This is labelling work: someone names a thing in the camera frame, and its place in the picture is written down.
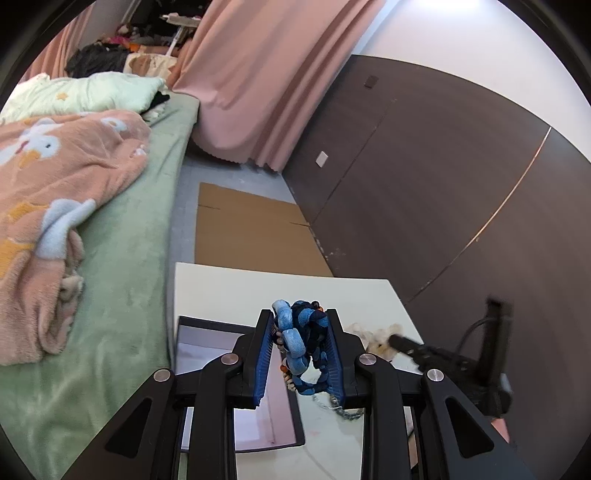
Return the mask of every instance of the blue gripper pad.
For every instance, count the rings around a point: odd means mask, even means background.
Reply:
[[[324,350],[326,351],[328,361],[328,393],[339,401],[339,405],[342,405],[345,397],[343,366],[340,362],[339,349],[337,348],[335,334],[330,322],[327,328],[326,340],[324,341]]]
[[[267,375],[269,373],[269,366],[271,364],[271,354],[273,352],[273,334],[275,333],[276,327],[274,317],[271,314],[271,312],[269,312],[269,315],[267,316],[266,325],[264,323],[261,324],[261,318],[259,318],[259,322],[256,324],[257,332],[255,332],[255,339],[257,339],[258,337],[257,333],[259,333],[259,329],[262,328],[264,328],[264,331],[262,337],[260,337],[261,341],[253,342],[254,345],[258,344],[259,346],[259,353],[255,367],[254,386],[252,392],[252,399],[256,406],[260,405],[261,399],[265,395]]]

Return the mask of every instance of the metal screw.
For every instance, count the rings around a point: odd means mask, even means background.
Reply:
[[[238,356],[235,353],[226,353],[222,356],[222,363],[224,365],[233,365],[238,362]]]
[[[154,380],[156,382],[166,382],[170,378],[170,371],[162,368],[157,372],[154,372]]]
[[[440,382],[441,380],[443,380],[443,377],[443,372],[441,370],[438,370],[437,368],[432,368],[427,372],[427,378],[429,380],[433,380],[434,382]]]
[[[375,355],[372,355],[371,353],[362,353],[359,355],[359,362],[364,365],[373,365],[377,360]]]

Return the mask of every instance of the light green pillow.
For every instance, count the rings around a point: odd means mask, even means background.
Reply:
[[[0,124],[41,115],[67,115],[106,110],[148,109],[164,86],[159,77],[120,72],[95,73],[87,78],[56,78],[42,73],[18,85],[0,113]]]

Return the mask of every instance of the pink curtain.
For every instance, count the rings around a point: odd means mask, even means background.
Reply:
[[[94,4],[87,7],[47,44],[47,47],[43,49],[31,63],[25,75],[22,76],[21,82],[39,73],[47,73],[52,79],[67,76],[64,67],[70,56],[78,48],[78,43],[86,28],[93,7]]]
[[[385,0],[213,0],[173,90],[201,100],[193,139],[216,157],[281,171]]]

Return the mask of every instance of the white plush toy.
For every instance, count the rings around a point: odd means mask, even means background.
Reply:
[[[365,330],[360,324],[353,323],[345,329],[345,332],[352,333],[361,338],[361,343],[367,353],[377,355],[388,362],[394,360],[394,357],[398,354],[398,350],[393,349],[388,344],[388,338],[391,335],[402,334],[402,326],[397,323],[393,323],[385,329],[380,328],[375,332]]]

